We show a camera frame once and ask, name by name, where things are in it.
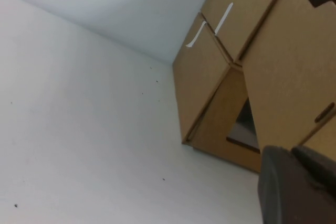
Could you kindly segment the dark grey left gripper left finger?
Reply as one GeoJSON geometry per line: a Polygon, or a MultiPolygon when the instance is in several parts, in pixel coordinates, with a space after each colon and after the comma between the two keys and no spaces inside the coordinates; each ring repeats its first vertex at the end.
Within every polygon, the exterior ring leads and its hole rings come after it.
{"type": "Polygon", "coordinates": [[[291,150],[264,148],[258,196],[263,223],[335,223],[335,196],[314,180],[291,150]]]}

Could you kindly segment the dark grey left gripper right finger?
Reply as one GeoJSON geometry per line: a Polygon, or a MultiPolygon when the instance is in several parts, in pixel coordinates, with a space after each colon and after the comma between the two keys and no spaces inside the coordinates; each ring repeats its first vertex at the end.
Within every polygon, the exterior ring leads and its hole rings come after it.
{"type": "Polygon", "coordinates": [[[335,196],[335,161],[305,146],[294,147],[291,153],[315,181],[335,196]]]}

